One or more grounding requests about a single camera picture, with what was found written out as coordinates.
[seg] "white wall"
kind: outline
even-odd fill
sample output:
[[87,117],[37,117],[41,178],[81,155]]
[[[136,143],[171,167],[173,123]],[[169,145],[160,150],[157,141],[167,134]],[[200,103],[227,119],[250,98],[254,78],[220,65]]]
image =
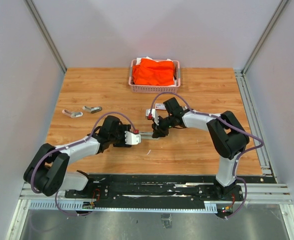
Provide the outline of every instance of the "white wall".
[[247,77],[275,172],[294,202],[294,0]]
[[280,0],[34,0],[68,67],[138,56],[240,69]]
[[22,0],[0,0],[0,240],[44,142],[63,74]]

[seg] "plastic basket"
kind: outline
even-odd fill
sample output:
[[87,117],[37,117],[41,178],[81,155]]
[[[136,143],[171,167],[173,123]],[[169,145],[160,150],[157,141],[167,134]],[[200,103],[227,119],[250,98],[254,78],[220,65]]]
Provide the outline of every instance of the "plastic basket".
[[151,86],[151,85],[135,85],[133,80],[133,66],[136,65],[136,59],[131,61],[129,70],[129,86],[133,93],[145,93],[145,94],[159,94],[162,92],[177,93],[178,88],[181,86],[181,68],[179,61],[172,61],[175,66],[174,77],[176,79],[176,86]]

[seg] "orange cloth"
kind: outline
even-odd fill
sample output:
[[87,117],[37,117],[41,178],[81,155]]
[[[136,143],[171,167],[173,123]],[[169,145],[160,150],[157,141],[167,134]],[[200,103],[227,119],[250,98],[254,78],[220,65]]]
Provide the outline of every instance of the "orange cloth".
[[175,66],[172,61],[156,62],[141,59],[140,65],[132,68],[133,82],[136,85],[169,86],[174,84]]

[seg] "wooden tabletop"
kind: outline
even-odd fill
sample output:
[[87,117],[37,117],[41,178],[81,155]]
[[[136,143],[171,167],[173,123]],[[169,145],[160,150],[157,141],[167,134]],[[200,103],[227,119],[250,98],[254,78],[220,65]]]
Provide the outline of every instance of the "wooden tabletop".
[[[118,111],[127,115],[140,132],[151,132],[152,122],[145,118],[156,94],[132,93],[128,85],[128,68],[68,68],[52,118],[47,142],[62,145],[89,134],[104,113]],[[232,68],[184,68],[181,70],[178,94],[200,112],[232,111],[247,132],[249,124]],[[172,96],[162,95],[156,103]],[[83,106],[101,106],[90,114]],[[83,112],[82,117],[69,118],[67,109]],[[166,116],[166,111],[158,111]],[[119,116],[123,123],[127,121]],[[146,140],[132,148],[110,146],[104,153],[85,157],[68,167],[73,172],[135,174],[216,174],[219,155],[208,132],[197,129],[170,129],[160,140]],[[261,175],[257,153],[251,151],[241,159],[239,175]]]

